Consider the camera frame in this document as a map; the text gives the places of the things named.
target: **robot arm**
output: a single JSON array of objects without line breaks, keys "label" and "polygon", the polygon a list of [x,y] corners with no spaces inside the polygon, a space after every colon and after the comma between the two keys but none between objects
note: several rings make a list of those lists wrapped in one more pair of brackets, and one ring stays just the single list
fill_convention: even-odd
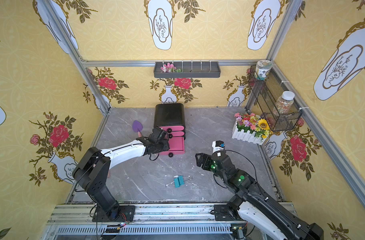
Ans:
[{"label": "robot arm", "polygon": [[245,171],[236,169],[224,150],[222,141],[213,142],[212,156],[196,154],[197,166],[220,177],[235,195],[228,202],[233,219],[244,219],[275,240],[323,240],[323,230],[317,224],[307,224],[291,214],[268,195]]},{"label": "robot arm", "polygon": [[120,215],[120,205],[105,185],[109,169],[134,157],[169,150],[166,136],[166,131],[155,127],[149,137],[139,137],[128,144],[103,150],[91,147],[73,171],[73,178],[104,211],[106,217],[115,220]]}]

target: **wall shelf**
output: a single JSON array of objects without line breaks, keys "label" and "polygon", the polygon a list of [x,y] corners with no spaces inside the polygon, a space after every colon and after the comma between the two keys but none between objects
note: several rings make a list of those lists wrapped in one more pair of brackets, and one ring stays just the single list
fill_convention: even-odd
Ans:
[{"label": "wall shelf", "polygon": [[276,108],[276,100],[282,92],[288,91],[274,71],[264,80],[254,78],[256,66],[251,66],[248,79],[249,87],[262,110],[261,118],[265,118],[273,132],[292,130],[302,115],[296,101],[287,114],[280,114]]},{"label": "wall shelf", "polygon": [[212,61],[174,61],[173,65],[181,69],[180,73],[164,73],[161,67],[168,62],[156,62],[153,73],[155,78],[219,78],[221,74],[218,62]]}]

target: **metal bracket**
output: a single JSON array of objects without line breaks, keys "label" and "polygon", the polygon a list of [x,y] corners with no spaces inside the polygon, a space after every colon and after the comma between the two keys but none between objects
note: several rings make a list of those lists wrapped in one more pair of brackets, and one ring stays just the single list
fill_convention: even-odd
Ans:
[{"label": "metal bracket", "polygon": [[101,208],[97,208],[93,215],[92,222],[132,222],[135,215],[135,206],[121,205],[120,213],[123,213],[125,215],[125,218],[121,214],[119,214],[118,218],[112,221],[107,218]]},{"label": "metal bracket", "polygon": [[214,215],[216,221],[233,221],[233,219],[229,216],[228,206],[225,205],[214,205],[213,211],[210,212]]}]

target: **jar lid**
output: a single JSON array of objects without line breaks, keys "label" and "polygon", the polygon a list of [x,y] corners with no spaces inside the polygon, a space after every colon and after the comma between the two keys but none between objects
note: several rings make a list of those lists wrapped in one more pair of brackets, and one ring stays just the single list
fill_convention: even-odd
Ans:
[{"label": "jar lid", "polygon": [[256,65],[259,69],[270,69],[273,63],[270,60],[259,60]]},{"label": "jar lid", "polygon": [[281,97],[287,101],[293,100],[295,98],[295,94],[291,91],[284,91]]}]

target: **white picket fence planter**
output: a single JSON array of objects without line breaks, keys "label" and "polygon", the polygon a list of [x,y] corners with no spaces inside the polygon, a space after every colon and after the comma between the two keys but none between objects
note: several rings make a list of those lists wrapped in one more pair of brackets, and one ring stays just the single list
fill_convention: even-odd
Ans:
[{"label": "white picket fence planter", "polygon": [[238,139],[238,140],[242,140],[244,142],[247,141],[247,142],[256,143],[258,145],[262,145],[264,143],[265,139],[262,137],[255,137],[255,134],[256,134],[256,132],[250,133],[249,130],[247,132],[244,132],[244,129],[239,131],[237,128],[237,122],[234,123],[233,133],[232,133],[233,139]]}]

